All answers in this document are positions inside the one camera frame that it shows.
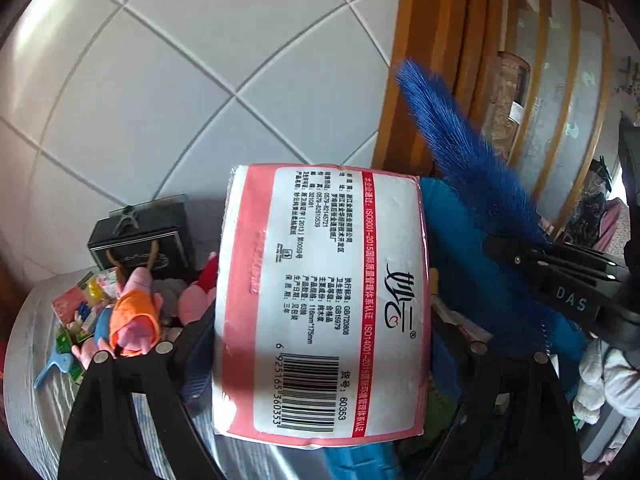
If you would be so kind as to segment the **pink pig plush orange dress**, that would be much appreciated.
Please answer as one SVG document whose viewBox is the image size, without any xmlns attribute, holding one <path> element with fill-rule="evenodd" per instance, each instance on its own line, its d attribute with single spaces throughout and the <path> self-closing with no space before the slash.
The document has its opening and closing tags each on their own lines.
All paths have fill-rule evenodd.
<svg viewBox="0 0 640 480">
<path fill-rule="evenodd" d="M 111 308 L 107 338 L 92 337 L 80 347 L 74 344 L 72 355 L 86 370 L 96 352 L 112 356 L 142 356 L 160 341 L 160 310 L 163 298 L 152 293 L 152 274 L 147 268 L 131 273 Z"/>
</svg>

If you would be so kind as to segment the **large pink tissue pack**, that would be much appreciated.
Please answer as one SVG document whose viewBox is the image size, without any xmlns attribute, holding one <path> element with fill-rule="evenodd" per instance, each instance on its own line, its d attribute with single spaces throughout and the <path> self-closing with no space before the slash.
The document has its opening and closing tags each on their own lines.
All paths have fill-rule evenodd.
<svg viewBox="0 0 640 480">
<path fill-rule="evenodd" d="M 294 448 L 417 436 L 430 333 L 417 178 L 234 170 L 215 311 L 218 434 Z"/>
</svg>

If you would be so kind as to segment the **yellow cap bottle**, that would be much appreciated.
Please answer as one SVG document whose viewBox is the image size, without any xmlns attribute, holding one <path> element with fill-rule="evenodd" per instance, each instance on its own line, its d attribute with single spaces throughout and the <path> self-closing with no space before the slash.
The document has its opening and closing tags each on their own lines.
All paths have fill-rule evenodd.
<svg viewBox="0 0 640 480">
<path fill-rule="evenodd" d="M 86 296 L 92 306 L 99 304 L 104 298 L 104 291 L 94 275 L 86 283 Z"/>
</svg>

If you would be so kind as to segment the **black gift bag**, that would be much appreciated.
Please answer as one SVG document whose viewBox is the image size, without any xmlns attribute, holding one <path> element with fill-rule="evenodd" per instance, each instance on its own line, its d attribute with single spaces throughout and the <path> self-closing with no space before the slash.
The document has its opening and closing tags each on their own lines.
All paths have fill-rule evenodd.
<svg viewBox="0 0 640 480">
<path fill-rule="evenodd" d="M 154 242 L 157 254 L 152 277 L 189 281 L 194 275 L 194 248 L 186 196 L 169 196 L 112 211 L 96 222 L 87 247 L 101 270 L 118 263 L 129 273 L 146 266 Z"/>
</svg>

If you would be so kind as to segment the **pink pig plush red dress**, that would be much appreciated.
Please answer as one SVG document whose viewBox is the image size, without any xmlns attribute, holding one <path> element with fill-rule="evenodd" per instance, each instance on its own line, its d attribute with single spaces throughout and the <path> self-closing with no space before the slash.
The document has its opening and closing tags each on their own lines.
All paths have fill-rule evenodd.
<svg viewBox="0 0 640 480">
<path fill-rule="evenodd" d="M 177 313 L 183 326 L 200 320 L 216 298 L 219 257 L 211 252 L 198 279 L 178 299 Z"/>
</svg>

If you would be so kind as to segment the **wooden chair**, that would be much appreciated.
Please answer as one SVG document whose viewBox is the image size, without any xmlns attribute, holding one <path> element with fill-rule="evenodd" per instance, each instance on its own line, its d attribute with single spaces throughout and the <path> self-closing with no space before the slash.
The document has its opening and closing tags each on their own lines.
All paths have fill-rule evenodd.
<svg viewBox="0 0 640 480">
<path fill-rule="evenodd" d="M 434 70 L 560 236 L 611 94 L 605 0 L 399 0 L 392 65 Z"/>
</svg>

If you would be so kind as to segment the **green medicine box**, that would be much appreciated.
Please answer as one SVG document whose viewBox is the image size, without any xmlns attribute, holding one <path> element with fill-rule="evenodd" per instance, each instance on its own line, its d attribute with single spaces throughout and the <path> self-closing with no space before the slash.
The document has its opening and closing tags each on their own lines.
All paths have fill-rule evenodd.
<svg viewBox="0 0 640 480">
<path fill-rule="evenodd" d="M 84 369 L 73 354 L 70 335 L 64 330 L 59 332 L 55 338 L 53 349 L 55 350 L 55 365 L 63 374 L 70 376 L 75 384 L 79 384 L 84 376 Z"/>
</svg>

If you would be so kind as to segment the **white gloved hand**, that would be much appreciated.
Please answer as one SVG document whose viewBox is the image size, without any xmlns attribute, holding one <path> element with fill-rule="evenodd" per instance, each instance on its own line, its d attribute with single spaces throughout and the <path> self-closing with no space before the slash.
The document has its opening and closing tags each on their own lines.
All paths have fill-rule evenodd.
<svg viewBox="0 0 640 480">
<path fill-rule="evenodd" d="M 578 372 L 573 408 L 579 420 L 594 425 L 605 403 L 624 417 L 639 417 L 639 370 L 623 351 L 595 339 L 588 344 Z"/>
</svg>

